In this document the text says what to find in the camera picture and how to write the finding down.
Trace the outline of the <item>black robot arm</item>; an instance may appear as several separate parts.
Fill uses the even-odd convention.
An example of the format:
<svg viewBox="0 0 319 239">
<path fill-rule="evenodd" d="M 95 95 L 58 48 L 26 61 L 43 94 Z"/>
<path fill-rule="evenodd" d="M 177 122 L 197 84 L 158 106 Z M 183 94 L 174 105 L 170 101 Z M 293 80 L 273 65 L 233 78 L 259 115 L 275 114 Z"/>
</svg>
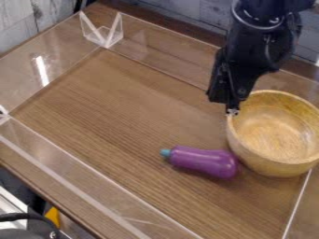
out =
<svg viewBox="0 0 319 239">
<path fill-rule="evenodd" d="M 209 100 L 235 115 L 258 79 L 277 72 L 298 46 L 301 12 L 315 0 L 234 0 L 233 24 L 225 46 L 217 51 Z"/>
</svg>

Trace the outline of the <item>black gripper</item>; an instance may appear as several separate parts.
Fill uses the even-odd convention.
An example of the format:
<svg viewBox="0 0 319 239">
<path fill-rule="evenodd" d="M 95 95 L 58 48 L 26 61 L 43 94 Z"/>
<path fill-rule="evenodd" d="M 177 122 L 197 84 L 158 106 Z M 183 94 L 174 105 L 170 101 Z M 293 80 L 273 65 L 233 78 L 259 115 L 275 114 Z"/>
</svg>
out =
<svg viewBox="0 0 319 239">
<path fill-rule="evenodd" d="M 237 116 L 254 84 L 277 72 L 291 57 L 302 33 L 298 13 L 266 22 L 234 15 L 227 43 L 217 52 L 207 90 L 211 102 L 226 104 L 226 113 Z"/>
</svg>

